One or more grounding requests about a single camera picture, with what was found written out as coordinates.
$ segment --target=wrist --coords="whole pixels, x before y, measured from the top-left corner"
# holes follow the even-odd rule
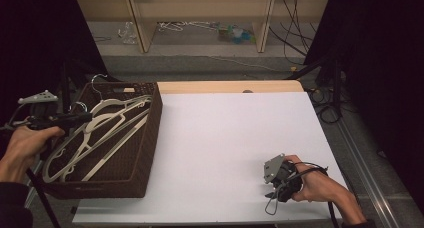
[[[0,160],[0,182],[23,183],[27,166],[21,159],[5,155]]]
[[[348,190],[338,193],[333,202],[339,209],[345,224],[356,225],[367,221],[355,196]]]

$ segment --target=white hanger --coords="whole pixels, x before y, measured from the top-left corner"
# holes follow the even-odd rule
[[[147,121],[147,117],[149,115],[146,115],[141,119],[140,122],[138,122],[124,137],[122,137],[118,143],[110,151],[91,169],[90,172],[87,173],[87,175],[82,179],[82,181],[88,181],[93,177],[94,174],[122,147],[122,145],[127,142]]]
[[[124,116],[124,113],[134,108],[142,107],[144,106],[146,102],[151,102],[151,97],[152,96],[148,95],[148,96],[141,96],[141,97],[137,97],[137,98],[126,100],[126,101],[120,101],[117,99],[109,99],[109,100],[100,101],[100,103],[97,104],[91,110],[91,113],[93,114],[93,117],[94,117],[93,120],[89,123],[85,123],[82,126],[80,126],[74,132],[74,134],[68,137],[46,160],[46,164],[43,167],[43,180],[49,183],[56,180],[59,176],[61,176],[61,180],[64,181],[66,178],[66,175],[73,172],[74,166],[77,162],[79,162],[81,159],[83,159],[85,156],[91,153],[94,149],[96,149],[101,144],[103,144],[110,137],[114,136],[115,134],[117,134],[119,131],[121,131],[122,129],[124,129],[131,123],[133,123],[134,121],[146,115],[149,112],[149,109],[138,114],[131,120],[125,122],[126,117]],[[106,113],[99,116],[95,116],[100,110],[110,105],[123,105],[124,108],[116,113]],[[107,124],[109,121],[111,121],[113,118],[117,116],[120,116],[121,119],[94,145],[92,146],[88,145],[88,141],[91,138],[91,132]],[[81,145],[79,146],[77,151],[74,153],[73,157],[70,159],[70,161],[65,167],[63,167],[59,172],[57,172],[56,174],[50,177],[49,168],[50,168],[51,162],[54,159],[59,158],[65,152],[65,147],[81,132],[83,132],[84,138]]]

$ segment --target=white tabletop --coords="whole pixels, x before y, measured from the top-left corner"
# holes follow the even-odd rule
[[[87,199],[73,222],[213,225],[329,219],[327,203],[279,203],[263,164],[280,153],[329,167],[346,185],[306,93],[166,94],[142,199]],[[274,209],[273,201],[268,208]],[[341,218],[336,210],[336,217]]]

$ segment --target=human hand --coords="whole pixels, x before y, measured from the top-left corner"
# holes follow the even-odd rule
[[[285,160],[296,164],[298,172],[313,168],[306,165],[296,155],[285,156]],[[326,176],[320,171],[308,172],[301,176],[303,187],[302,190],[292,195],[295,201],[307,200],[311,201],[329,201],[334,202],[339,193],[350,193],[345,187]]]
[[[296,155],[285,156],[285,160],[295,163],[298,172],[313,168],[302,163]],[[335,180],[320,171],[308,172],[301,178],[303,187],[299,192],[292,195],[293,200],[298,202],[303,200],[333,202],[346,224],[354,225],[366,222],[354,195]]]
[[[37,154],[43,152],[49,138],[59,137],[65,132],[59,127],[30,130],[18,127],[10,138],[4,157],[0,160],[0,181],[22,182],[25,171],[31,167]]]

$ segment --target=brown basket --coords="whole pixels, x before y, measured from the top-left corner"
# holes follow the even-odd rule
[[[97,149],[79,161],[74,172],[66,177],[66,182],[58,180],[45,183],[41,180],[46,193],[58,199],[84,199],[84,198],[141,198],[146,193],[150,169],[153,163],[156,142],[162,114],[162,99],[156,83],[94,83],[85,86],[79,101],[83,102],[90,111],[101,99],[128,100],[142,95],[152,95],[152,102],[144,107],[135,108],[126,114],[130,119],[140,112],[150,108],[146,124],[143,125],[89,181],[82,178],[97,164],[97,162],[113,147],[132,127],[129,125],[122,131],[104,142]],[[81,112],[81,108],[74,109],[74,113]],[[110,106],[102,109],[102,113],[116,112],[122,107]],[[109,130],[111,125],[105,125],[92,133],[91,139],[98,141]],[[52,172],[59,171],[75,153],[81,137],[76,137],[66,146],[66,154],[51,163]]]

